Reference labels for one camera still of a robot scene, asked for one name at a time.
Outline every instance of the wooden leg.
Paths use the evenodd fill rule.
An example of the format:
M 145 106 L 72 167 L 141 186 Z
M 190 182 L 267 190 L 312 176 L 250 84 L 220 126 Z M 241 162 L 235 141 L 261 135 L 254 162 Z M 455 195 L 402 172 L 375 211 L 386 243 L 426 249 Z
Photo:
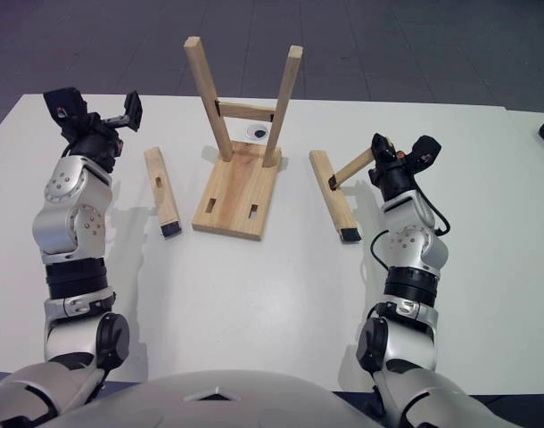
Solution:
M 171 191 L 169 176 L 167 175 L 165 162 L 163 161 L 159 147 L 146 150 L 144 156 L 153 190 L 153 198 L 157 206 L 157 216 L 159 217 L 161 232 L 167 238 L 181 231 L 179 214 L 173 192 Z
M 346 166 L 344 166 L 342 169 L 340 169 L 329 178 L 330 188 L 332 190 L 335 190 L 337 187 L 342 185 L 345 180 L 353 176 L 360 169 L 363 169 L 364 167 L 369 165 L 371 162 L 373 162 L 373 160 L 374 158 L 373 154 L 371 153 L 371 149 L 365 150 L 357 158 L 352 160 L 350 163 L 348 163 Z
M 316 173 L 317 183 L 340 238 L 345 243 L 360 241 L 358 224 L 351 213 L 350 205 L 347 203 L 342 189 L 332 190 L 327 184 L 327 179 L 334 173 L 327 153 L 323 150 L 312 150 L 309 152 L 309 161 Z
M 223 161 L 228 162 L 233 156 L 233 145 L 230 141 L 230 136 L 228 136 L 225 121 L 218 115 L 216 105 L 218 100 L 217 89 L 210 75 L 209 64 L 202 48 L 201 39 L 199 37 L 189 37 L 185 41 L 184 48 L 191 72 L 193 73 L 194 82 L 197 85 L 204 109 L 209 117 L 210 127 L 217 140 L 220 156 Z
M 284 75 L 282 76 L 282 83 L 280 84 L 280 94 L 278 95 L 278 101 L 276 102 L 276 112 L 274 114 L 274 120 L 272 121 L 270 134 L 268 135 L 264 162 L 262 163 L 262 166 L 266 168 L 274 165 L 276 144 L 278 143 L 278 137 L 280 137 L 280 129 L 282 129 L 288 102 L 292 96 L 293 85 L 298 76 L 302 53 L 303 49 L 301 46 L 290 46 L 290 52 L 288 52 L 288 59 L 284 68 Z

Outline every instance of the black cable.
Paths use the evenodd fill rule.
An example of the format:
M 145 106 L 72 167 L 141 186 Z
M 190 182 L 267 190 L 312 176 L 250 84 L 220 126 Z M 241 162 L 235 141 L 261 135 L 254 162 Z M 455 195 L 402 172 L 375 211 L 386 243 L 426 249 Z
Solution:
M 369 312 L 367 312 L 367 319 L 369 319 L 369 318 L 373 315 L 373 313 L 375 312 L 375 306 L 376 306 L 376 305 L 374 305 L 374 306 L 369 310 Z
M 385 234 L 387 234 L 387 233 L 389 233 L 389 230 L 383 230 L 382 232 L 379 233 L 379 235 L 377 235 L 375 238 L 373 238 L 373 241 L 371 241 L 371 245 L 369 246 L 369 250 L 371 251 L 371 255 L 374 257 L 374 259 L 377 260 L 377 261 L 379 262 L 379 264 L 380 264 L 381 266 L 383 266 L 385 270 L 388 271 L 388 270 L 389 270 L 389 267 L 388 267 L 387 265 L 385 265 L 385 263 L 384 263 L 381 259 L 379 259 L 379 258 L 377 257 L 377 255 L 375 254 L 375 250 L 374 250 L 374 248 L 373 248 L 373 247 L 375 247 L 375 243 L 377 242 L 377 240 L 378 240 L 381 236 L 383 236 L 383 235 L 385 235 Z
M 438 211 L 436 209 L 436 207 L 429 201 L 429 198 L 426 197 L 426 195 L 424 194 L 423 190 L 418 186 L 418 183 L 413 180 L 413 183 L 415 183 L 415 188 L 416 190 L 421 194 L 421 197 L 423 198 L 423 200 L 426 202 L 426 204 L 431 207 L 431 210 L 433 210 L 433 212 L 437 215 L 438 218 L 441 219 L 441 222 L 444 224 L 444 230 L 440 230 L 440 229 L 434 229 L 434 234 L 437 235 L 437 236 L 443 236 L 443 235 L 446 235 L 448 232 L 450 232 L 450 223 L 449 221 L 447 220 L 446 217 L 444 217 L 442 215 L 442 213 L 440 211 Z
M 62 158 L 65 158 L 66 155 L 68 155 L 68 152 L 70 151 L 70 149 L 72 148 L 74 144 L 71 144 L 71 143 L 68 143 L 68 145 L 66 146 L 66 148 L 64 149 L 64 151 L 62 152 Z

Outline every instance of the rectangular hole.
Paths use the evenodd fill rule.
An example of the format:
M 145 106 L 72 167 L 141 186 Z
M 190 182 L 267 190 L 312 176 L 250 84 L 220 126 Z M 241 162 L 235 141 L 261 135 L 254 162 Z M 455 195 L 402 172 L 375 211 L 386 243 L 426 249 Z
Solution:
M 256 218 L 256 211 L 258 211 L 258 205 L 252 204 L 251 206 L 251 212 L 248 213 L 248 218 L 250 220 L 253 220 Z
M 209 203 L 207 204 L 207 209 L 204 212 L 211 214 L 212 209 L 215 208 L 215 203 L 217 203 L 217 200 L 214 198 L 210 198 Z

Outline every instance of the wood piece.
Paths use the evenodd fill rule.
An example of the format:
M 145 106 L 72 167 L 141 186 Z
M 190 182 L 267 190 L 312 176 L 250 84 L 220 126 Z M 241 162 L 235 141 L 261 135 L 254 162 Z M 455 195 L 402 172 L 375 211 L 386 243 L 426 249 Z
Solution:
M 332 190 L 327 183 L 329 177 L 334 174 L 332 164 L 323 150 L 309 152 L 309 161 L 316 173 L 317 183 L 326 201 L 329 214 L 332 216 L 335 229 L 344 242 L 356 242 L 361 240 L 358 225 L 351 213 L 350 205 L 343 194 L 342 189 Z
M 233 141 L 230 162 L 218 158 L 193 218 L 193 229 L 260 240 L 276 182 L 274 167 L 262 168 L 265 147 Z
M 270 127 L 266 152 L 264 153 L 264 162 L 262 165 L 265 168 L 274 166 L 274 153 L 278 143 L 278 137 L 280 137 L 280 129 L 282 129 L 286 109 L 288 108 L 290 97 L 292 96 L 293 85 L 298 76 L 302 53 L 303 48 L 301 46 L 290 46 L 288 59 L 286 60 L 286 65 L 284 67 L 284 75 L 282 76 L 282 83 L 280 84 L 280 93 L 278 95 L 278 100 L 276 101 L 276 113 L 274 115 L 274 120 L 272 121 L 272 127 Z
M 181 227 L 163 155 L 159 147 L 153 147 L 146 150 L 144 156 L 161 231 L 165 237 L 175 235 L 181 231 Z
M 374 157 L 371 153 L 371 149 L 365 150 L 357 158 L 352 160 L 350 163 L 348 163 L 346 166 L 344 166 L 342 169 L 334 174 L 334 178 L 331 178 L 329 181 L 330 187 L 332 189 L 339 187 L 345 180 L 356 174 L 360 169 L 363 169 L 364 167 L 369 165 L 371 162 L 373 162 L 373 160 Z
M 265 122 L 271 122 L 274 119 L 274 112 L 276 111 L 272 107 L 229 103 L 227 101 L 218 101 L 218 110 L 220 111 L 220 116 L 224 118 L 263 120 Z
M 189 60 L 189 66 L 193 73 L 194 83 L 197 86 L 197 91 L 202 99 L 204 110 L 207 112 L 210 127 L 217 140 L 220 156 L 223 161 L 230 161 L 233 155 L 233 147 L 228 136 L 227 126 L 224 119 L 220 117 L 217 111 L 216 102 L 217 89 L 212 81 L 207 57 L 202 48 L 201 39 L 199 37 L 189 37 L 185 41 L 185 52 Z

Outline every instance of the tabletop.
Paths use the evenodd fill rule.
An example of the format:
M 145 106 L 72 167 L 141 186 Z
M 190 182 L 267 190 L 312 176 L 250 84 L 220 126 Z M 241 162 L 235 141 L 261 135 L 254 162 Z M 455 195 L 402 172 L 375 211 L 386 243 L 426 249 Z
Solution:
M 102 117 L 123 111 L 122 95 L 85 98 Z M 544 145 L 505 109 L 291 101 L 263 240 L 251 242 L 191 228 L 218 156 L 201 100 L 142 102 L 139 132 L 120 131 L 125 144 L 106 219 L 114 310 L 131 329 L 130 356 L 111 380 L 242 368 L 370 391 L 354 355 L 383 291 L 385 271 L 368 249 L 384 228 L 382 199 L 365 170 L 345 183 L 364 240 L 341 244 L 308 153 L 327 150 L 338 169 L 378 132 L 405 152 L 424 134 L 442 144 L 434 165 L 416 176 L 452 225 L 435 305 L 437 371 L 470 394 L 544 393 Z M 246 140 L 254 122 L 227 123 L 232 138 Z M 47 289 L 31 225 L 64 145 L 41 95 L 24 95 L 0 126 L 0 371 L 43 358 Z M 143 151 L 155 145 L 184 229 L 168 240 L 144 164 Z

